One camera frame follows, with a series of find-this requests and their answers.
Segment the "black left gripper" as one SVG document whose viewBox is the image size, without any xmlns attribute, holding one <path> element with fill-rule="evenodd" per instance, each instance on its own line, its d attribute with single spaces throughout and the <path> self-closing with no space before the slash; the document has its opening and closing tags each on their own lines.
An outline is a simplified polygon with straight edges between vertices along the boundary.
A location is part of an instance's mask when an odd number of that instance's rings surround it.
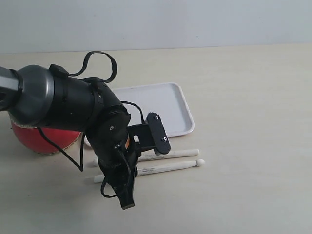
<svg viewBox="0 0 312 234">
<path fill-rule="evenodd" d="M 135 206 L 134 141 L 129 136 L 130 114 L 98 114 L 85 123 L 85 135 L 93 148 L 107 183 L 123 210 Z"/>
</svg>

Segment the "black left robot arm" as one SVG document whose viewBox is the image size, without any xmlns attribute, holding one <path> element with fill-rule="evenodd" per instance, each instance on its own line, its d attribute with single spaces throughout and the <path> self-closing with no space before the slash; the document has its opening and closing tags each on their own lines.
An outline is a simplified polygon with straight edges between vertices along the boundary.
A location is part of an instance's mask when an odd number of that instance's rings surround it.
<svg viewBox="0 0 312 234">
<path fill-rule="evenodd" d="M 18 125 L 82 132 L 122 209 L 134 206 L 138 153 L 131 115 L 97 77 L 77 79 L 62 67 L 29 65 L 0 70 L 0 108 Z"/>
</svg>

